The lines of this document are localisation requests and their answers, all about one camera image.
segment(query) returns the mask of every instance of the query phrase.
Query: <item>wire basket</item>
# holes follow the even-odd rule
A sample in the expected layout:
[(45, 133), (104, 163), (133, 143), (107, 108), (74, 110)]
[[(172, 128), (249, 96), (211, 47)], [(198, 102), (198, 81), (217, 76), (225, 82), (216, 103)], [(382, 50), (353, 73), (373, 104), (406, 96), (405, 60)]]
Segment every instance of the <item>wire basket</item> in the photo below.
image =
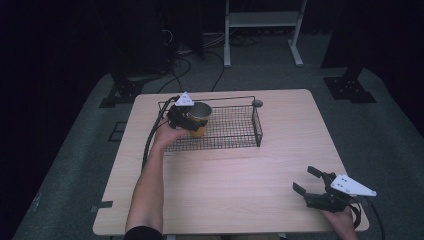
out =
[[(259, 121), (254, 97), (238, 97), (250, 99), (250, 104), (239, 106), (212, 107), (212, 114), (206, 125), (205, 134), (195, 138), (186, 135), (171, 144), (166, 151), (192, 151), (206, 149), (225, 149), (242, 147), (260, 147), (263, 133)], [(228, 101), (235, 98), (194, 100)]]

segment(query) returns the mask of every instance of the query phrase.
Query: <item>human arm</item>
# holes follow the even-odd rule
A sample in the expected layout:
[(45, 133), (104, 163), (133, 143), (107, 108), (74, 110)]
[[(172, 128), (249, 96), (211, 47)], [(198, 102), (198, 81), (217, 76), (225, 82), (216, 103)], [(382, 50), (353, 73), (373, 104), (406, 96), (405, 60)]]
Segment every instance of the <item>human arm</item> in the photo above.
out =
[(134, 188), (125, 232), (137, 226), (147, 226), (162, 233), (163, 229), (163, 156), (166, 148), (187, 133), (159, 123), (146, 165)]
[(328, 212), (321, 210), (321, 214), (333, 227), (334, 232), (341, 240), (358, 240), (355, 228), (353, 227), (353, 216), (349, 207), (343, 212)]

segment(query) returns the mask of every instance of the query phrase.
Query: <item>hand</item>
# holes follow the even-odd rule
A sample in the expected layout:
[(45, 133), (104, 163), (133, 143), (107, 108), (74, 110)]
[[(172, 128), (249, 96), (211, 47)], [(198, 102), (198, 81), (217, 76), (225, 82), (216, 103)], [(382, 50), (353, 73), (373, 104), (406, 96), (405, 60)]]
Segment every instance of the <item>hand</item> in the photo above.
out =
[(342, 240), (357, 240), (358, 237), (353, 227), (353, 216), (350, 207), (346, 207), (343, 212), (320, 211), (334, 229), (334, 232)]
[(188, 131), (185, 129), (173, 129), (168, 124), (168, 118), (165, 117), (160, 121), (158, 128), (156, 129), (155, 140), (153, 142), (154, 147), (159, 147), (165, 150), (170, 144), (175, 142), (179, 137), (187, 134)]

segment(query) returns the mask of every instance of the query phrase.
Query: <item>gray carpet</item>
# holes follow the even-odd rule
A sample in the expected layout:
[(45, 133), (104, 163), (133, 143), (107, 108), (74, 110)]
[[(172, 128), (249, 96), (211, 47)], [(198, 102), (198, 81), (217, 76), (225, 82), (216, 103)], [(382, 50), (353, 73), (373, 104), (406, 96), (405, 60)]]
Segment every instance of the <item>gray carpet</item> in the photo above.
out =
[[(233, 47), (232, 67), (225, 70), (215, 91), (310, 90), (348, 174), (378, 192), (372, 200), (387, 239), (422, 239), (423, 138), (390, 97), (383, 81), (368, 70), (359, 80), (377, 103), (333, 100), (323, 77), (340, 76), (345, 69), (320, 69), (329, 38), (299, 37), (298, 48), (305, 64), (302, 68), (294, 65), (285, 36), (264, 37), (260, 44), (248, 48)], [(223, 52), (222, 47), (210, 51), (221, 56)], [(185, 59), (192, 66), (180, 78), (183, 89), (211, 91), (222, 71), (220, 59), (208, 53), (203, 60), (197, 56)], [(176, 61), (176, 74), (186, 67), (186, 62)], [(172, 78), (169, 74), (146, 84), (143, 94), (156, 93)], [(119, 148), (119, 142), (108, 141), (109, 136), (116, 122), (128, 119), (132, 107), (117, 104), (114, 108), (99, 108), (112, 86), (112, 79), (106, 75), (93, 89), (14, 239), (108, 239), (96, 236), (92, 225)], [(173, 82), (162, 92), (178, 90)], [(360, 239), (380, 239), (375, 215), (369, 206), (364, 210), (371, 226), (360, 233)], [(336, 237), (333, 233), (292, 233), (288, 238)]]

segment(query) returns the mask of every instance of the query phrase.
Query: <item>sleeve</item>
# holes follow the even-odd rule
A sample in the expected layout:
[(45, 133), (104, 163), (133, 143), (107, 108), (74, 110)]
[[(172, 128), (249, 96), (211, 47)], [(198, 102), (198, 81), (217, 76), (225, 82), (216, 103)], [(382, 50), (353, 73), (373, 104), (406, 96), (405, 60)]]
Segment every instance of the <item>sleeve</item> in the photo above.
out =
[(131, 228), (124, 237), (124, 240), (162, 240), (162, 234), (151, 227), (138, 226)]

